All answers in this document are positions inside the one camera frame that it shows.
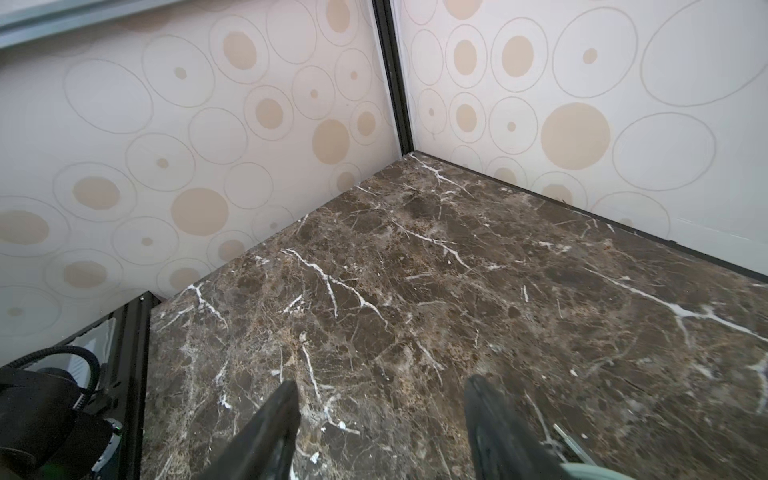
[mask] white marble vein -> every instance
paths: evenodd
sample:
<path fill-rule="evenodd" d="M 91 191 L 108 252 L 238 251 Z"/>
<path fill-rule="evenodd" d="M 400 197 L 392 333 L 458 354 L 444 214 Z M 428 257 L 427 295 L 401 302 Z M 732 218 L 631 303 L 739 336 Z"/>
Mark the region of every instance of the white marble vein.
<path fill-rule="evenodd" d="M 424 240 L 425 242 L 434 243 L 435 245 L 437 245 L 439 247 L 442 247 L 442 252 L 443 252 L 444 255 L 447 255 L 448 253 L 450 253 L 451 255 L 453 255 L 454 258 L 456 258 L 457 262 L 459 262 L 461 265 L 465 266 L 468 270 L 472 270 L 472 268 L 470 268 L 469 265 L 464 263 L 464 260 L 462 260 L 462 258 L 458 255 L 458 252 L 456 250 L 453 250 L 452 248 L 448 248 L 448 246 L 445 245 L 446 243 L 448 243 L 447 240 L 436 240 L 434 238 L 424 237 L 423 235 L 419 235 L 416 232 L 408 230 L 403 225 L 400 225 L 399 223 L 397 223 L 395 221 L 393 221 L 393 223 L 395 225 L 397 225 L 400 228 L 400 230 L 402 230 L 402 231 L 404 231 L 404 232 L 406 232 L 406 233 L 408 233 L 410 235 L 413 235 L 416 238 L 420 238 L 420 239 Z"/>
<path fill-rule="evenodd" d="M 755 413 L 763 413 L 766 405 L 768 405 L 768 376 L 766 376 L 768 374 L 768 353 L 758 363 L 749 365 L 747 368 L 755 372 L 760 379 L 760 400 L 757 402 Z"/>
<path fill-rule="evenodd" d="M 207 308 L 208 308 L 208 310 L 209 310 L 209 311 L 210 311 L 212 314 L 214 314 L 216 318 L 218 318 L 219 320 L 221 320 L 221 322 L 224 324 L 224 326 L 227 328 L 227 330 L 229 330 L 229 329 L 230 329 L 230 326 L 229 326 L 229 325 L 227 325 L 227 321 L 224 319 L 224 317 L 223 317 L 223 316 L 221 316 L 221 313 L 219 313 L 219 311 L 218 311 L 218 310 L 216 310 L 216 309 L 214 308 L 214 306 L 213 306 L 213 305 L 211 305 L 211 304 L 210 304 L 210 302 L 209 302 L 208 300 L 206 300 L 206 299 L 204 299 L 204 298 L 203 298 L 203 294 L 200 292 L 200 286 L 201 286 L 201 285 L 197 285 L 197 286 L 195 286 L 194 284 L 192 284 L 192 285 L 189 285 L 189 286 L 186 288 L 186 290 L 193 290 L 195 293 L 197 293 L 197 300 L 200 302 L 200 306 L 204 306 L 204 307 L 207 307 Z"/>
<path fill-rule="evenodd" d="M 665 302 L 664 300 L 658 298 L 657 296 L 653 296 L 653 295 L 650 295 L 649 293 L 645 293 L 644 291 L 636 289 L 633 286 L 625 285 L 622 282 L 619 282 L 617 280 L 610 278 L 609 276 L 603 275 L 602 273 L 596 272 L 594 270 L 590 270 L 586 267 L 584 269 L 588 272 L 594 273 L 595 275 L 601 278 L 608 280 L 609 282 L 613 283 L 616 286 L 620 286 L 621 288 L 629 290 L 632 293 L 636 293 L 637 295 L 644 296 L 645 298 L 649 300 L 653 300 L 654 302 L 659 303 L 660 305 L 664 305 L 675 315 L 677 319 L 696 318 L 696 319 L 714 320 L 715 322 L 718 322 L 720 325 L 724 325 L 730 329 L 736 330 L 737 332 L 746 333 L 747 335 L 753 336 L 763 342 L 768 343 L 768 339 L 765 338 L 764 336 L 760 336 L 757 333 L 753 332 L 752 330 L 746 328 L 745 326 L 737 325 L 733 322 L 730 322 L 729 320 L 726 320 L 716 315 L 714 312 L 714 309 L 710 305 L 701 306 L 701 309 L 704 311 L 704 313 L 691 312 L 690 310 L 686 310 L 682 306 L 677 305 L 676 303 Z M 688 337 L 685 326 L 681 325 L 680 321 L 678 321 L 677 323 L 678 323 L 678 326 L 680 326 L 684 330 L 685 336 Z"/>

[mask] beige circle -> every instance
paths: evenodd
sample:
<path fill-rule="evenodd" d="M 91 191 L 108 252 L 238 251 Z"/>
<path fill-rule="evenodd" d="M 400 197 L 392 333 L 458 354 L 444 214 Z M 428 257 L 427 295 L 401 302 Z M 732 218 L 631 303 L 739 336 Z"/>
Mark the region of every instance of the beige circle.
<path fill-rule="evenodd" d="M 64 281 L 75 288 L 93 288 L 106 279 L 107 269 L 92 260 L 80 260 L 64 267 Z"/>
<path fill-rule="evenodd" d="M 120 201 L 118 186 L 104 177 L 86 177 L 72 187 L 74 198 L 94 210 L 109 210 Z"/>
<path fill-rule="evenodd" d="M 463 131 L 473 131 L 478 126 L 478 115 L 475 109 L 467 104 L 459 105 L 456 109 L 456 123 Z"/>
<path fill-rule="evenodd" d="M 364 111 L 357 118 L 357 131 L 366 137 L 376 129 L 376 117 L 369 111 Z"/>
<path fill-rule="evenodd" d="M 228 262 L 245 253 L 245 245 L 239 240 L 227 240 L 219 245 L 219 258 Z"/>
<path fill-rule="evenodd" d="M 334 165 L 344 160 L 349 151 L 349 132 L 338 120 L 325 120 L 312 136 L 312 151 L 324 164 Z"/>
<path fill-rule="evenodd" d="M 584 63 L 594 63 L 598 59 L 598 51 L 594 48 L 588 48 L 584 50 L 584 55 L 581 56 L 581 59 L 584 60 Z"/>
<path fill-rule="evenodd" d="M 478 11 L 482 0 L 443 0 L 443 3 L 454 18 L 466 20 Z"/>
<path fill-rule="evenodd" d="M 227 201 L 213 190 L 185 190 L 170 206 L 170 215 L 179 230 L 205 237 L 221 230 L 230 216 Z"/>
<path fill-rule="evenodd" d="M 580 170 L 597 163 L 611 142 L 611 128 L 600 111 L 582 103 L 556 108 L 541 127 L 541 146 L 560 168 Z"/>
<path fill-rule="evenodd" d="M 239 70 L 250 70 L 256 65 L 256 45 L 241 31 L 231 31 L 224 37 L 222 49 L 230 64 Z"/>
<path fill-rule="evenodd" d="M 515 176 L 515 172 L 512 170 L 509 170 L 507 167 L 501 167 L 499 168 L 494 174 L 494 178 L 498 178 L 502 182 L 507 182 L 508 184 L 517 185 L 518 184 L 518 178 Z"/>
<path fill-rule="evenodd" d="M 43 217 L 25 210 L 0 214 L 0 240 L 16 245 L 34 245 L 48 238 L 51 228 Z"/>
<path fill-rule="evenodd" d="M 329 0 L 326 7 L 328 25 L 337 33 L 349 28 L 349 7 L 343 0 Z"/>
<path fill-rule="evenodd" d="M 533 45 L 522 35 L 510 38 L 502 51 L 502 67 L 510 77 L 522 77 L 533 65 Z"/>
<path fill-rule="evenodd" d="M 336 179 L 336 188 L 340 192 L 346 192 L 350 188 L 355 186 L 355 176 L 350 172 L 342 172 L 339 178 Z"/>
<path fill-rule="evenodd" d="M 274 130 L 283 124 L 283 108 L 272 98 L 264 98 L 256 106 L 256 119 L 264 128 Z"/>
<path fill-rule="evenodd" d="M 138 33 L 150 33 L 163 28 L 170 21 L 170 8 L 158 8 L 149 12 L 121 19 L 118 24 Z"/>
<path fill-rule="evenodd" d="M 554 198 L 555 200 L 559 200 L 564 204 L 568 204 L 568 205 L 574 204 L 574 195 L 564 185 L 560 185 L 560 184 L 547 185 L 541 190 L 541 194 L 544 195 L 545 197 L 550 197 L 550 198 Z"/>
<path fill-rule="evenodd" d="M 197 282 L 200 279 L 200 274 L 194 268 L 185 266 L 176 270 L 170 275 L 170 285 L 176 290 L 183 290 L 189 285 Z"/>
<path fill-rule="evenodd" d="M 461 40 L 453 50 L 453 63 L 456 70 L 462 75 L 469 75 L 475 71 L 478 64 L 478 52 L 469 40 Z"/>

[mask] black metal frame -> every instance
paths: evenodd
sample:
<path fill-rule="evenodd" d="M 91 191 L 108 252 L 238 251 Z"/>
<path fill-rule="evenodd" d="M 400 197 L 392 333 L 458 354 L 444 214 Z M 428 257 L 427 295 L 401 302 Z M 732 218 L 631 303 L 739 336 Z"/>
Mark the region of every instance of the black metal frame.
<path fill-rule="evenodd" d="M 389 0 L 371 0 L 373 16 L 379 30 L 379 43 L 382 47 L 384 69 L 389 83 L 389 96 L 392 99 L 392 112 L 395 115 L 395 128 L 400 140 L 402 155 L 413 151 L 413 133 L 411 120 L 408 116 L 408 99 L 406 83 L 402 75 L 400 52 L 397 48 L 397 32 L 395 19 L 392 15 L 392 5 Z"/>
<path fill-rule="evenodd" d="M 155 295 L 143 293 L 58 344 L 67 345 L 110 318 L 115 320 L 106 370 L 102 373 L 97 394 L 84 409 L 86 413 L 115 419 L 123 425 L 117 462 L 112 465 L 114 475 L 110 473 L 105 477 L 139 479 L 150 315 L 152 307 L 158 303 L 160 300 Z"/>

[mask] wall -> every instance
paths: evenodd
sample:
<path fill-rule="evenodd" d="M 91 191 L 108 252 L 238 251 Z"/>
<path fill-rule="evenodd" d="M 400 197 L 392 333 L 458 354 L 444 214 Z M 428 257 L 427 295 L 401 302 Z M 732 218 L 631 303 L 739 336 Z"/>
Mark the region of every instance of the wall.
<path fill-rule="evenodd" d="M 0 52 L 0 363 L 397 158 L 371 24 L 365 0 L 198 1 Z"/>
<path fill-rule="evenodd" d="M 768 2 L 396 5 L 419 150 L 768 274 Z"/>

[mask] black corner trim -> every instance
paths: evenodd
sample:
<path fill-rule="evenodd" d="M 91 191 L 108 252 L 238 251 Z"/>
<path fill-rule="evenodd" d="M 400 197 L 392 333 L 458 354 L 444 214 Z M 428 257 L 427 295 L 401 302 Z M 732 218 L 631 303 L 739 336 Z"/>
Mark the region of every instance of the black corner trim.
<path fill-rule="evenodd" d="M 408 99 L 406 84 L 402 76 L 400 52 L 397 48 L 397 33 L 395 19 L 392 15 L 392 5 L 389 0 L 364 0 L 372 3 L 373 16 L 379 29 L 379 43 L 382 47 L 384 69 L 389 82 L 389 96 L 392 98 L 392 110 L 395 114 L 395 126 L 400 140 L 400 153 L 409 154 L 413 151 L 413 135 L 411 121 L 408 116 Z"/>
<path fill-rule="evenodd" d="M 425 154 L 422 151 L 419 151 L 417 153 L 419 153 L 421 155 L 424 155 L 425 157 L 434 158 L 435 160 L 440 161 L 440 162 L 442 162 L 444 164 L 451 165 L 452 167 L 456 167 L 456 168 L 460 168 L 462 170 L 466 170 L 466 171 L 468 171 L 471 174 L 479 175 L 480 177 L 487 178 L 489 180 L 493 180 L 494 182 L 496 182 L 498 184 L 504 184 L 506 187 L 510 187 L 512 190 L 516 190 L 516 191 L 519 191 L 519 192 L 527 193 L 528 195 L 532 195 L 534 197 L 541 198 L 542 200 L 546 200 L 547 202 L 552 202 L 553 204 L 560 205 L 561 207 L 567 208 L 569 210 L 573 210 L 573 211 L 578 212 L 578 213 L 580 213 L 582 215 L 585 215 L 587 217 L 594 218 L 594 219 L 597 219 L 597 220 L 599 220 L 601 222 L 608 223 L 612 227 L 616 227 L 618 229 L 624 230 L 624 231 L 629 232 L 629 233 L 634 233 L 635 235 L 637 235 L 639 237 L 647 238 L 649 240 L 654 241 L 655 243 L 660 243 L 661 245 L 664 245 L 665 247 L 669 247 L 672 250 L 677 250 L 678 252 L 685 253 L 686 255 L 690 255 L 692 257 L 696 257 L 699 260 L 704 260 L 704 261 L 712 263 L 714 265 L 721 266 L 721 267 L 723 267 L 725 269 L 728 269 L 728 270 L 730 270 L 732 272 L 738 273 L 740 275 L 744 275 L 747 278 L 751 278 L 752 280 L 757 280 L 758 282 L 762 282 L 762 283 L 768 283 L 768 275 L 764 275 L 764 274 L 762 274 L 760 272 L 756 272 L 754 270 L 750 270 L 750 269 L 748 269 L 746 267 L 743 267 L 743 266 L 740 266 L 740 265 L 736 265 L 735 263 L 731 263 L 731 262 L 722 260 L 722 259 L 717 258 L 717 257 L 712 257 L 711 255 L 708 255 L 706 253 L 700 252 L 698 250 L 694 250 L 692 248 L 684 247 L 683 245 L 680 245 L 678 242 L 675 242 L 675 241 L 672 241 L 672 240 L 665 240 L 665 239 L 663 239 L 661 237 L 656 237 L 655 235 L 651 235 L 650 233 L 645 233 L 642 230 L 638 230 L 636 228 L 628 227 L 628 226 L 624 225 L 623 223 L 614 222 L 613 220 L 611 220 L 609 218 L 601 217 L 600 215 L 595 215 L 592 212 L 590 212 L 589 210 L 582 210 L 581 208 L 572 207 L 571 205 L 564 204 L 561 201 L 553 200 L 550 197 L 545 197 L 542 194 L 537 194 L 536 192 L 533 192 L 533 191 L 530 191 L 530 190 L 526 190 L 524 188 L 518 187 L 517 185 L 508 184 L 507 182 L 501 181 L 498 178 L 494 178 L 494 177 L 491 177 L 491 176 L 486 175 L 486 174 L 481 174 L 480 172 L 476 172 L 476 171 L 471 170 L 471 169 L 466 168 L 466 167 L 461 167 L 459 165 L 452 164 L 451 162 L 449 162 L 447 160 L 443 160 L 443 159 L 441 159 L 439 157 L 435 157 L 434 155 Z"/>

